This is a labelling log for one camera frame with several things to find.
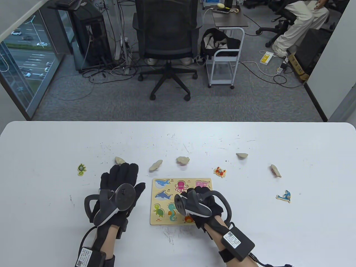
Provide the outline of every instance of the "green turtle piece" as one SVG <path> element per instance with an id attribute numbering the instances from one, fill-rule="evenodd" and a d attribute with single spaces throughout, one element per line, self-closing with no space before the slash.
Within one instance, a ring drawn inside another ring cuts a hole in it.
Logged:
<path id="1" fill-rule="evenodd" d="M 79 176 L 83 176 L 84 175 L 84 172 L 86 172 L 86 167 L 81 163 L 79 166 L 78 166 L 78 175 Z"/>
<path id="2" fill-rule="evenodd" d="M 159 217 L 163 218 L 164 217 L 164 210 L 161 209 L 161 205 L 155 204 L 154 208 L 155 208 L 155 210 L 153 210 L 153 211 L 156 213 L 156 215 L 158 215 Z"/>

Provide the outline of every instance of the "chair wheel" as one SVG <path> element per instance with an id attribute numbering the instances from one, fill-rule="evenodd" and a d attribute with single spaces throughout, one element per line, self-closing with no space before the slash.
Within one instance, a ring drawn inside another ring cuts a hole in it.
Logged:
<path id="1" fill-rule="evenodd" d="M 186 96 L 184 97 L 184 100 L 188 102 L 188 101 L 190 100 L 190 95 L 186 95 Z"/>

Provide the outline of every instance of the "forearm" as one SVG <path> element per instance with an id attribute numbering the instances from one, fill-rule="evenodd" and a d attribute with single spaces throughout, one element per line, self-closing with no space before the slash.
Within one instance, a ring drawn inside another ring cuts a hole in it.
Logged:
<path id="1" fill-rule="evenodd" d="M 108 235 L 106 236 L 104 244 L 100 249 L 100 251 L 106 253 L 106 258 L 105 258 L 106 260 L 111 259 L 112 256 L 114 255 L 114 246 L 115 246 L 115 240 L 116 240 L 116 235 L 118 230 L 119 230 L 118 226 L 116 225 L 110 226 Z"/>
<path id="2" fill-rule="evenodd" d="M 226 226 L 224 221 L 220 216 L 215 216 L 215 219 L 221 224 Z M 209 225 L 204 225 L 205 230 L 210 234 L 212 239 L 214 240 L 216 246 L 218 247 L 219 251 L 225 249 L 223 244 L 221 243 L 222 235 L 218 232 L 214 231 Z M 236 258 L 233 258 L 229 262 L 226 263 L 227 267 L 257 267 L 257 263 L 255 263 L 250 257 L 246 257 L 243 261 L 238 261 Z"/>

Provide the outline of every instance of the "gray carpet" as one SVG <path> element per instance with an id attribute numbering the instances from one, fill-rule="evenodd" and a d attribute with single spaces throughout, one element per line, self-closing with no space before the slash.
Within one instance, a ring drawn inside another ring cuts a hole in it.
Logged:
<path id="1" fill-rule="evenodd" d="M 134 6 L 125 6 L 125 35 L 130 44 L 137 41 L 132 28 Z M 208 28 L 214 27 L 212 15 L 205 16 L 200 35 Z M 270 27 L 276 16 L 266 6 L 244 9 L 249 17 L 259 25 Z M 246 33 L 254 34 L 258 27 L 248 20 Z M 260 50 L 273 33 L 261 36 L 245 36 L 240 61 L 257 61 L 261 59 Z M 281 59 L 273 58 L 267 66 L 260 65 L 266 73 L 275 73 Z M 259 77 L 273 82 L 272 77 L 260 73 L 252 63 L 246 65 Z M 237 69 L 235 89 L 228 85 L 213 85 L 208 88 L 206 69 L 198 69 L 197 80 L 191 74 L 180 74 L 180 78 L 191 90 L 192 99 L 183 100 L 185 92 L 172 80 L 167 80 L 156 93 L 156 100 L 150 101 L 149 95 L 158 79 L 150 75 L 143 82 L 132 79 L 106 84 L 90 84 L 87 79 L 77 75 L 72 56 L 66 56 L 59 67 L 49 89 L 46 92 L 34 120 L 53 121 L 321 121 L 303 86 L 288 89 L 264 82 L 255 77 L 241 64 Z M 285 86 L 300 84 L 294 74 L 285 74 L 288 82 Z M 100 82 L 100 75 L 95 77 Z"/>

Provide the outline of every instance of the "wooden puzzle board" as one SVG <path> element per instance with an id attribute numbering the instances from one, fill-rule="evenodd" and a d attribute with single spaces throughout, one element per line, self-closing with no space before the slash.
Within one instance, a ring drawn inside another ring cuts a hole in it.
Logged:
<path id="1" fill-rule="evenodd" d="M 186 192 L 188 188 L 206 186 L 213 189 L 210 178 L 198 179 L 153 179 L 151 197 L 151 225 L 191 225 L 190 216 L 178 213 L 174 196 Z"/>

